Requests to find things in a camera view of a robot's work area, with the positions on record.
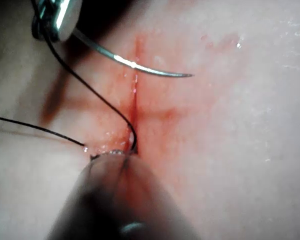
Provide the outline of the right arm needle driver jaw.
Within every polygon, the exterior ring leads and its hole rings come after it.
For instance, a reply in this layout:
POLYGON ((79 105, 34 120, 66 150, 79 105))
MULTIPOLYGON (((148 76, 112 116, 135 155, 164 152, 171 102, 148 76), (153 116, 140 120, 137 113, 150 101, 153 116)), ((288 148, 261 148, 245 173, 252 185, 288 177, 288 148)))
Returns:
POLYGON ((57 3, 54 30, 58 41, 66 41, 73 33, 81 12, 82 0, 60 0, 57 3))
POLYGON ((53 20, 57 13, 57 3, 55 0, 39 0, 35 3, 34 10, 38 11, 38 15, 34 14, 31 23, 32 36, 40 41, 44 41, 44 31, 47 33, 51 41, 57 41, 57 33, 54 29, 53 20))

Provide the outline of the left arm needle driver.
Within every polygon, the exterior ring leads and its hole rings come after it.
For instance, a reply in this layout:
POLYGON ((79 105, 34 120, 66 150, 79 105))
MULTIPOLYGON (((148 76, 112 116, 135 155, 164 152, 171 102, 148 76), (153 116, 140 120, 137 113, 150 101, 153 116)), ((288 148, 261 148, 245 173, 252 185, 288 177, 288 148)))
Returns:
POLYGON ((128 151, 123 151, 123 150, 120 150, 120 149, 114 149, 114 150, 99 153, 99 154, 96 154, 96 155, 91 155, 90 160, 93 161, 93 160, 98 159, 101 156, 106 156, 106 155, 132 155, 132 154, 138 154, 138 150, 133 149, 133 150, 128 150, 128 151))

